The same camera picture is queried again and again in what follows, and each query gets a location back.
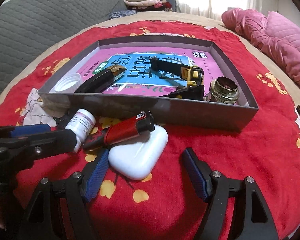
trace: gray quilted sofa cover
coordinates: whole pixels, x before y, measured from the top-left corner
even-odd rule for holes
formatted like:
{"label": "gray quilted sofa cover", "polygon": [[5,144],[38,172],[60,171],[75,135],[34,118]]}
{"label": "gray quilted sofa cover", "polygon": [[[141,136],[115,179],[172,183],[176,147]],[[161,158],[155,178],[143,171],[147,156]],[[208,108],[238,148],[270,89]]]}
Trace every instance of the gray quilted sofa cover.
{"label": "gray quilted sofa cover", "polygon": [[126,10],[123,0],[10,0],[0,7],[0,94],[46,49]]}

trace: white earbud case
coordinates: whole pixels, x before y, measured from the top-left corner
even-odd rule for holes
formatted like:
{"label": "white earbud case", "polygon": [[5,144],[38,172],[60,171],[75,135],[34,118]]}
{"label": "white earbud case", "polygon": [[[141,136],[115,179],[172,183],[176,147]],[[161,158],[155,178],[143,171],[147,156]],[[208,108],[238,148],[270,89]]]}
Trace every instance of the white earbud case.
{"label": "white earbud case", "polygon": [[158,161],[168,142],[168,134],[159,125],[154,131],[123,141],[109,152],[110,165],[133,180],[146,178]]}

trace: beige blanket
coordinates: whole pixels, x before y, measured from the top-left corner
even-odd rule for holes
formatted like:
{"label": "beige blanket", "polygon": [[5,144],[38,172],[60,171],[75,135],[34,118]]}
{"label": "beige blanket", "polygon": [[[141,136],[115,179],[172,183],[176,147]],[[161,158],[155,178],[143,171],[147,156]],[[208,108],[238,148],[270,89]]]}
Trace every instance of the beige blanket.
{"label": "beige blanket", "polygon": [[[81,32],[77,33],[76,35],[65,39],[51,48],[47,49],[44,53],[42,53],[37,59],[35,59],[28,67],[26,67],[14,80],[10,82],[10,84],[5,88],[5,90],[0,95],[0,104],[4,101],[7,93],[10,91],[12,86],[17,84],[22,78],[28,76],[36,66],[47,56],[49,56],[52,52],[66,44],[75,36],[85,32],[86,30],[93,28],[93,27],[102,27],[102,26],[113,26],[118,24],[129,24],[132,22],[137,21],[145,21],[145,20],[161,20],[161,21],[181,21],[185,23],[192,23],[202,26],[210,26],[210,27],[217,27],[219,30],[231,32],[232,31],[226,29],[221,21],[212,20],[209,18],[205,18],[202,16],[191,15],[191,14],[180,14],[174,12],[142,12],[137,13],[132,16],[123,17],[123,18],[116,18],[112,19],[94,26],[91,26],[87,29],[82,30]],[[277,78],[279,79],[283,85],[286,87],[287,92],[291,95],[295,105],[300,105],[300,89],[294,84],[294,82],[266,55],[261,53],[258,49],[253,47],[246,39],[240,37],[243,44],[245,44],[247,50],[252,53],[263,65],[265,65],[268,70]]]}

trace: pill bottle label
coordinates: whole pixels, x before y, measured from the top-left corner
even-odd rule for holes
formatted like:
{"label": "pill bottle label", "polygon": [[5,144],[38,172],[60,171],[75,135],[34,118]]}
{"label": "pill bottle label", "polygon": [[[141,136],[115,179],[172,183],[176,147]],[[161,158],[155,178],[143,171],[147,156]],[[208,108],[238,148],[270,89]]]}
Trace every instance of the pill bottle label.
{"label": "pill bottle label", "polygon": [[67,126],[70,125],[70,126],[76,126],[77,128],[79,128],[78,127],[79,124],[82,125],[81,129],[85,135],[88,135],[94,126],[93,121],[89,117],[87,117],[83,113],[77,112],[74,115],[74,117],[72,117],[72,119],[70,120],[70,122],[68,123]]}

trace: red tablecloth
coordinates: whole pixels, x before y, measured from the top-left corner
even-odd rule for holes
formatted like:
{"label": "red tablecloth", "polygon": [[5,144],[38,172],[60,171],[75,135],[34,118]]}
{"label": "red tablecloth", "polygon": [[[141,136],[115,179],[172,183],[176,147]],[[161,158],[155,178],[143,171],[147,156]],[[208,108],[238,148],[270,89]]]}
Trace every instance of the red tablecloth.
{"label": "red tablecloth", "polygon": [[[142,33],[178,33],[215,42],[250,86],[259,111],[241,133],[165,125],[169,141],[152,174],[141,182],[127,182],[108,170],[100,194],[89,204],[92,221],[102,239],[192,239],[206,204],[196,195],[180,154],[192,147],[212,169],[229,178],[253,176],[270,207],[280,238],[300,223],[300,129],[294,104],[283,85],[232,33],[180,23],[143,21],[110,28],[92,28],[45,58],[8,93],[0,105],[0,125],[16,125],[32,88],[40,88],[67,58],[101,39]],[[111,119],[102,118],[99,128]],[[16,197],[26,206],[42,177],[63,179],[90,160],[83,152],[36,161],[18,174]],[[233,201],[221,239],[226,239]]]}

